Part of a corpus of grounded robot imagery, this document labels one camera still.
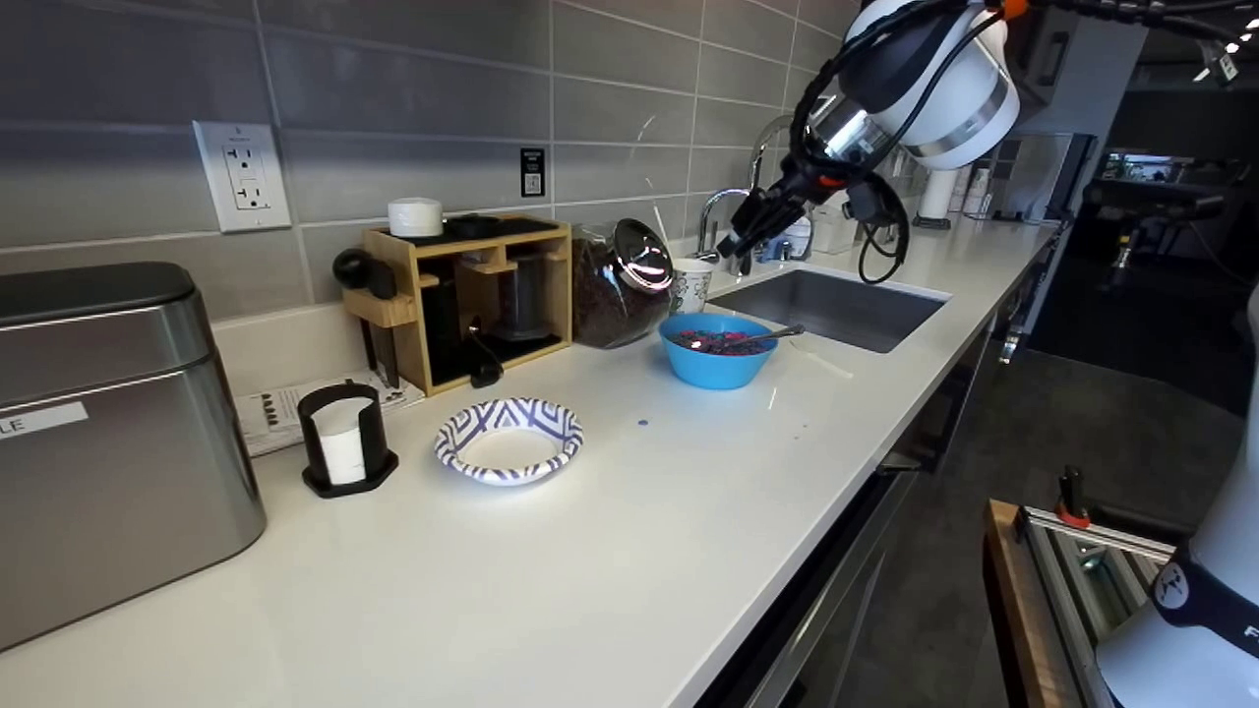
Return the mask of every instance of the blue bowl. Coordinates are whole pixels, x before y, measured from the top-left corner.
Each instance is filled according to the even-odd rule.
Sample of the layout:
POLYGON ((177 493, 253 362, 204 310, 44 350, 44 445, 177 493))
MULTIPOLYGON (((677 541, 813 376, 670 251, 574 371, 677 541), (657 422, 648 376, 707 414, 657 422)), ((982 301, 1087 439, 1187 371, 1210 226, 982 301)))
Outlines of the blue bowl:
POLYGON ((736 316, 673 316, 661 322, 673 376, 701 388, 738 388, 774 355, 780 338, 736 316))

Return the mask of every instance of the paper towel holder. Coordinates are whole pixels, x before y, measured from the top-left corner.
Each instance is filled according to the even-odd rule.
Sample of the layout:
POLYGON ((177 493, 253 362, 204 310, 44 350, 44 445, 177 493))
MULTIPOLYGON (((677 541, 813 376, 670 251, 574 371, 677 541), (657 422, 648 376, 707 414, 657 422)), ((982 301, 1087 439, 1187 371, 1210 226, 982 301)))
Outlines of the paper towel holder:
POLYGON ((322 501, 334 497, 358 497, 358 493, 372 493, 389 481, 389 472, 399 466, 399 456, 385 445, 385 422, 383 422, 383 396, 372 385, 358 385, 358 381, 341 381, 341 385, 325 385, 313 388, 298 400, 298 424, 301 424, 301 445, 307 445, 307 460, 309 466, 301 472, 307 486, 322 501), (317 445, 317 424, 313 414, 345 400, 345 396, 364 396, 364 403, 358 410, 358 451, 363 451, 363 481, 354 483, 334 483, 322 445, 317 445))

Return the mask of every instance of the stainless steel appliance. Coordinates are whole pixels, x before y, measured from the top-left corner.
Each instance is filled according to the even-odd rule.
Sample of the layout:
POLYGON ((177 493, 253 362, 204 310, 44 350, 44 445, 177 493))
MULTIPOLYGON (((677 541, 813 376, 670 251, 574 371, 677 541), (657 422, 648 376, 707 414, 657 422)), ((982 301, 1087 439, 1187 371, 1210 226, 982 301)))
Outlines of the stainless steel appliance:
POLYGON ((193 280, 0 280, 0 649, 242 552, 262 507, 193 280))

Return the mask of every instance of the small bowl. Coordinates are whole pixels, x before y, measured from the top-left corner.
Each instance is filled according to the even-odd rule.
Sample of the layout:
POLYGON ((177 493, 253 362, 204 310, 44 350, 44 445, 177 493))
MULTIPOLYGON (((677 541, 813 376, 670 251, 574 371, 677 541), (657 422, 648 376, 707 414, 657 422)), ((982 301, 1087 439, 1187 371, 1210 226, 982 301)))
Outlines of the small bowl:
POLYGON ((673 376, 701 388, 742 388, 780 338, 736 316, 673 316, 661 322, 661 344, 673 376))
POLYGON ((583 447, 570 410, 538 396, 493 396, 435 432, 435 460, 493 486, 522 486, 566 466, 583 447))

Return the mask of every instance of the sink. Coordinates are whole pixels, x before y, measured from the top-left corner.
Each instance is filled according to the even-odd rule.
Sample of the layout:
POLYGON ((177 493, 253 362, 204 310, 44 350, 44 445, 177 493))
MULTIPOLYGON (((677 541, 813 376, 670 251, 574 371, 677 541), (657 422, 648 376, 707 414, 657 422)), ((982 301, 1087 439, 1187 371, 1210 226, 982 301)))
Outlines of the sink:
POLYGON ((818 271, 783 271, 713 301, 877 355, 896 350, 901 338, 943 306, 943 300, 931 293, 868 288, 818 271))

